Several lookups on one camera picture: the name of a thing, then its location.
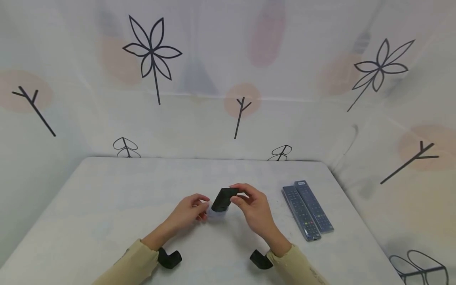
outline tree branch drawing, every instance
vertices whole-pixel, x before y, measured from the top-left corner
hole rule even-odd
[[[134,142],[130,141],[129,139],[127,139],[125,137],[116,139],[116,141],[113,143],[113,147],[115,150],[119,150],[119,152],[117,153],[117,157],[119,157],[121,152],[124,152],[124,154],[125,153],[127,154],[127,156],[122,156],[122,157],[137,157],[137,158],[141,157],[141,155],[135,151],[138,149],[138,146]]]
[[[361,95],[366,91],[366,89],[372,85],[372,88],[375,92],[380,90],[380,87],[383,85],[385,80],[385,74],[399,74],[407,72],[409,69],[401,63],[395,63],[415,42],[415,40],[409,41],[400,47],[398,47],[392,53],[389,53],[389,41],[387,38],[383,41],[382,45],[377,51],[376,61],[365,61],[358,62],[354,66],[357,70],[367,73],[364,75],[356,84],[353,86],[352,90],[361,88],[364,86],[364,89],[355,99],[353,104],[348,108],[349,112],[353,105],[358,101]]]
[[[426,151],[428,151],[431,147],[433,147],[434,144],[433,143],[430,143],[429,145],[427,145],[427,147],[424,147],[424,143],[423,141],[421,140],[420,141],[420,151],[414,156],[412,157],[409,161],[407,161],[406,163],[404,163],[401,167],[399,167],[395,172],[391,173],[388,177],[386,177],[385,179],[383,179],[382,182],[380,182],[380,184],[383,184],[385,183],[386,181],[388,181],[391,177],[393,177],[394,175],[398,174],[399,171],[403,170],[407,165],[409,165],[410,163],[412,163],[413,161],[417,160],[417,159],[431,159],[431,158],[439,158],[438,155],[429,155],[429,156],[421,156],[422,154],[424,154]]]
[[[239,103],[240,108],[239,108],[238,124],[236,125],[236,132],[234,133],[234,139],[236,139],[236,137],[238,136],[238,129],[239,129],[239,123],[241,122],[242,112],[245,109],[247,109],[247,107],[250,106],[250,104],[252,103],[252,102],[250,102],[244,107],[245,97],[242,97],[242,101],[240,101],[239,99],[236,99],[236,101]]]
[[[46,120],[44,119],[43,115],[41,115],[40,113],[40,110],[38,110],[38,108],[35,106],[35,100],[36,100],[36,97],[38,96],[38,90],[35,90],[35,93],[33,94],[33,97],[30,98],[30,96],[27,94],[27,92],[25,92],[25,90],[22,88],[22,86],[19,86],[18,87],[19,90],[21,91],[21,93],[18,93],[18,92],[11,92],[13,93],[14,95],[18,95],[18,96],[22,96],[24,97],[25,99],[27,99],[28,103],[30,104],[30,106],[32,106],[32,108],[35,110],[36,114],[38,114],[38,116],[40,117],[41,121],[43,121],[43,123],[46,125],[47,129],[51,132],[51,134],[55,137],[56,134],[54,133],[54,131],[51,129],[51,127],[49,126],[49,124],[46,122]]]
[[[287,157],[287,154],[289,154],[291,151],[293,150],[293,148],[289,145],[283,145],[283,146],[279,146],[278,148],[274,149],[271,154],[273,155],[271,158],[269,158],[268,160],[271,160],[275,157],[278,157],[277,158],[277,161],[280,161],[281,157],[284,157],[285,158],[285,161],[287,161],[288,157]]]
[[[175,58],[182,55],[175,47],[161,45],[163,36],[165,35],[164,18],[159,19],[152,27],[150,34],[147,35],[141,25],[130,16],[130,25],[135,34],[138,43],[130,43],[123,47],[126,52],[142,57],[141,76],[142,78],[154,71],[155,88],[157,90],[158,104],[160,102],[160,94],[158,91],[157,70],[164,77],[171,79],[171,71],[163,59]]]

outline black remote control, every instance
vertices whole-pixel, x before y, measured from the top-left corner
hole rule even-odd
[[[305,180],[296,181],[295,188],[301,196],[304,203],[306,203],[309,212],[312,215],[318,229],[321,233],[330,233],[334,231],[331,222],[323,211],[320,203],[317,201],[315,195],[310,189]]]
[[[298,224],[299,230],[306,241],[321,239],[321,235],[312,220],[309,210],[304,204],[304,201],[302,201],[296,188],[294,186],[285,186],[282,192]]]

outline black flower outline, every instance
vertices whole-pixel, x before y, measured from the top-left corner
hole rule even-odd
[[[399,74],[407,72],[409,69],[401,63],[395,63],[415,42],[415,40],[409,41],[400,47],[398,47],[394,52],[389,53],[389,41],[387,38],[383,41],[382,45],[378,49],[376,61],[364,61],[358,62],[354,66],[357,70],[367,73],[361,79],[356,82],[352,90],[361,88],[363,86],[361,94],[356,98],[355,102],[348,108],[347,112],[353,107],[353,105],[358,101],[361,95],[366,91],[366,89],[371,85],[375,92],[380,90],[383,82],[385,81],[385,74]]]
[[[160,18],[150,30],[150,34],[147,35],[141,25],[135,19],[133,19],[132,16],[128,16],[130,17],[131,29],[133,30],[138,43],[130,43],[124,46],[122,49],[124,49],[126,52],[136,55],[137,57],[143,58],[141,61],[142,78],[149,75],[152,70],[154,71],[158,104],[161,105],[156,71],[158,70],[164,77],[172,80],[171,71],[163,59],[178,57],[182,55],[182,52],[180,52],[175,47],[161,45],[163,37],[165,35],[164,18]]]

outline right hand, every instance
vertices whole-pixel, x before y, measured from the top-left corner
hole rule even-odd
[[[237,183],[230,187],[238,188],[240,192],[247,195],[233,196],[230,201],[242,210],[247,224],[253,232],[263,239],[267,239],[278,231],[272,218],[268,199],[264,193],[245,183]]]

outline tabletop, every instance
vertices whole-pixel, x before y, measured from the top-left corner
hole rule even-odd
[[[307,180],[334,232],[307,242],[281,194]],[[328,168],[316,161],[233,161],[92,157],[83,160],[0,269],[0,284],[91,284],[184,197],[212,200],[245,182],[264,192],[282,233],[333,285],[403,285]],[[267,244],[230,206],[224,220],[200,223],[169,241],[182,262],[145,284],[283,284],[274,268],[249,260]]]

